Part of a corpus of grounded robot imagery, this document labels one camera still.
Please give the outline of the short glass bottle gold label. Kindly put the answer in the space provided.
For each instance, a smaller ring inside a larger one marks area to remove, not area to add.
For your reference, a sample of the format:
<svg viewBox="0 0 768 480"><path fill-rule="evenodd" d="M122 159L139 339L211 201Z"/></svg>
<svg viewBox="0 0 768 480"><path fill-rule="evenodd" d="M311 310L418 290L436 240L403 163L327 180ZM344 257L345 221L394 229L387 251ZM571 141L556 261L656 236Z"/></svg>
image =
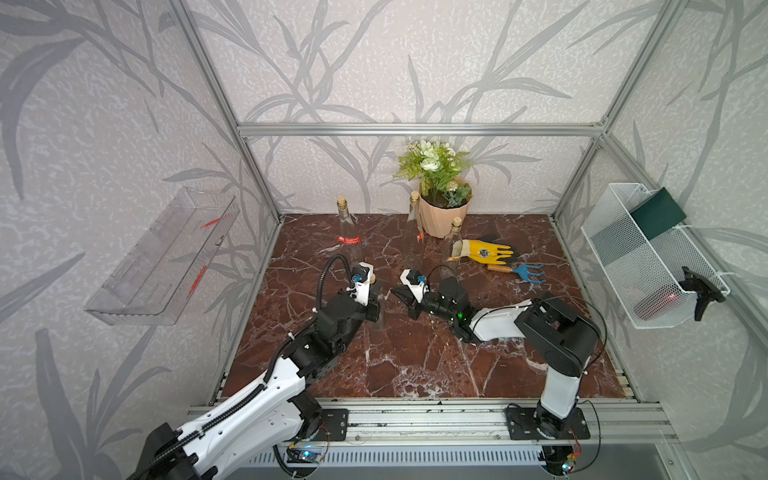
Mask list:
<svg viewBox="0 0 768 480"><path fill-rule="evenodd" d="M366 307L366 322L377 331L384 331L386 295L382 290L382 283L377 280L375 274L371 276L368 291L368 304Z"/></svg>

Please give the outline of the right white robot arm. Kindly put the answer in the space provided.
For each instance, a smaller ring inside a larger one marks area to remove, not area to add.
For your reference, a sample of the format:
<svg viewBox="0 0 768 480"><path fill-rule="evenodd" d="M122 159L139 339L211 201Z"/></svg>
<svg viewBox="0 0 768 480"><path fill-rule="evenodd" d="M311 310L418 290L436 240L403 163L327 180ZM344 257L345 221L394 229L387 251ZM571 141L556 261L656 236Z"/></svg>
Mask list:
<svg viewBox="0 0 768 480"><path fill-rule="evenodd" d="M494 308L475 308L468 292L454 277L436 290L418 272L403 272L395 295L417 319L423 313L448 322L451 332L465 343L497 339L524 339L545 360L547 377L538 402L542 419L566 420L574 410L583 373L595 358L600 330L590 319L549 292Z"/></svg>

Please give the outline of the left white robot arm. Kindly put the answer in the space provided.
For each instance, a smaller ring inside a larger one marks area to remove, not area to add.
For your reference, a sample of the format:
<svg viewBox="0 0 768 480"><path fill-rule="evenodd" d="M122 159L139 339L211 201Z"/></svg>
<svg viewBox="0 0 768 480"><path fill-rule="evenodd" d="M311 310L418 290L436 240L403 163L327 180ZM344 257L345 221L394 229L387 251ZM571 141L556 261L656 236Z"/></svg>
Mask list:
<svg viewBox="0 0 768 480"><path fill-rule="evenodd" d="M224 479L263 450L313 436L322 408L308 388L328 374L361 326L378 321L380 288L355 286L318 308L256 380L200 417L147 437L134 479Z"/></svg>

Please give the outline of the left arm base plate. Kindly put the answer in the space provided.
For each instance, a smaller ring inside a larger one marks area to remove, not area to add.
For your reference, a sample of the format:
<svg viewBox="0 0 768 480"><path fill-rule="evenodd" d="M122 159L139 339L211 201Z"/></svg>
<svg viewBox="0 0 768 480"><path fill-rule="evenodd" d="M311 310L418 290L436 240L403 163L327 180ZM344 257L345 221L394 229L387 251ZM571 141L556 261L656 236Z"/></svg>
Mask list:
<svg viewBox="0 0 768 480"><path fill-rule="evenodd" d="M348 409L322 409L310 416L300 433L302 440L345 441L349 426Z"/></svg>

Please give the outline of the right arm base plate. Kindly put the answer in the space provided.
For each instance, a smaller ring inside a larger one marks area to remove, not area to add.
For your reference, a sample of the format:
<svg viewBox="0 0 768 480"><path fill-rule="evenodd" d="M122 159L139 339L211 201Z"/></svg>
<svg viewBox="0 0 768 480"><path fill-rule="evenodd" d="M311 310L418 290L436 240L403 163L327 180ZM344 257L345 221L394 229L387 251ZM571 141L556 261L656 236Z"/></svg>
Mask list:
<svg viewBox="0 0 768 480"><path fill-rule="evenodd" d="M588 440L591 433L583 411L574 407L565 419L560 419L543 407L521 407L508 404L504 410L511 440Z"/></svg>

